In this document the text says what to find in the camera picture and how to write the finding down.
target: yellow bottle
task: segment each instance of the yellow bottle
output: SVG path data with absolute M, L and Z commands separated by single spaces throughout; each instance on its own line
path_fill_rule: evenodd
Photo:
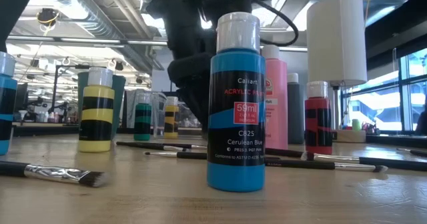
M 178 97 L 167 97 L 165 115 L 165 138 L 178 138 Z
M 92 153 L 109 151 L 114 107 L 113 71 L 91 67 L 87 84 L 83 91 L 78 149 Z

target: wooden table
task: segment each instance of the wooden table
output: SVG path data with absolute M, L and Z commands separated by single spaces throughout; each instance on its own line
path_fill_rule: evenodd
M 192 139 L 180 141 L 201 142 Z M 0 177 L 1 224 L 427 222 L 424 172 L 391 169 L 381 175 L 267 167 L 262 191 L 228 193 L 207 186 L 205 161 L 146 156 L 144 149 L 131 147 L 77 153 L 76 143 L 76 135 L 14 138 L 10 153 L 0 160 L 109 171 L 112 183 L 96 189 Z M 342 143 L 334 151 L 417 159 L 383 145 Z

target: black cable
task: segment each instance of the black cable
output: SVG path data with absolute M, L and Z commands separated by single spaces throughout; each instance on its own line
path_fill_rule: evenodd
M 287 43 L 275 43 L 273 41 L 267 41 L 267 40 L 261 39 L 262 43 L 268 44 L 268 45 L 276 45 L 278 47 L 287 47 L 288 45 L 294 44 L 296 42 L 296 40 L 298 40 L 298 37 L 300 36 L 300 33 L 298 32 L 298 28 L 295 26 L 295 24 L 292 22 L 291 19 L 289 19 L 288 17 L 286 17 L 286 15 L 283 14 L 283 13 L 281 13 L 280 11 L 278 11 L 278 10 L 274 9 L 273 7 L 270 7 L 269 5 L 265 4 L 261 0 L 252 0 L 252 1 L 254 1 L 258 5 L 264 7 L 268 11 L 271 11 L 272 13 L 275 13 L 280 18 L 282 18 L 292 28 L 292 30 L 294 30 L 294 33 L 295 33 L 295 37 L 291 41 L 289 41 Z

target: red bottle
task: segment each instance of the red bottle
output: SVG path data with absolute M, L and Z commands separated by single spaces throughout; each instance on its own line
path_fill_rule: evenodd
M 331 105 L 328 99 L 328 83 L 307 83 L 306 151 L 332 154 Z

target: cerulean blue paint bottle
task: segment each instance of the cerulean blue paint bottle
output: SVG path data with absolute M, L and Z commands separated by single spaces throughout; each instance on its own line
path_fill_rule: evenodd
M 207 183 L 224 191 L 264 186 L 265 72 L 260 20 L 228 13 L 218 21 L 211 59 Z
M 17 81 L 12 79 L 15 59 L 0 51 L 0 155 L 6 155 L 12 132 Z

